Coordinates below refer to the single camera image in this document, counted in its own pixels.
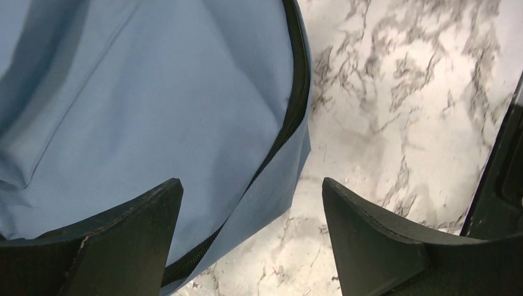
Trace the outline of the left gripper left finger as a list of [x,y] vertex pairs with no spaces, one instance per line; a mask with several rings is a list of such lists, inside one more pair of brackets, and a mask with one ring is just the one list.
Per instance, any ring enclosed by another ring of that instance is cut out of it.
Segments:
[[36,239],[1,242],[2,295],[158,295],[183,187],[152,190]]

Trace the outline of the blue backpack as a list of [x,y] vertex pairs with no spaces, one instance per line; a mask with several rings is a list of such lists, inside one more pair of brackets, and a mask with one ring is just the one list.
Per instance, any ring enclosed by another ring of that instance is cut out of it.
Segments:
[[178,179],[173,294],[290,207],[310,82],[296,1],[2,1],[1,242]]

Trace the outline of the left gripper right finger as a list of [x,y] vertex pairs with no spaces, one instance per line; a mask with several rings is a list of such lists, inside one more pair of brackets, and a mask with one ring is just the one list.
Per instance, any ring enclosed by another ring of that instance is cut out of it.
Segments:
[[325,178],[322,197],[344,295],[521,295],[522,236],[428,228]]

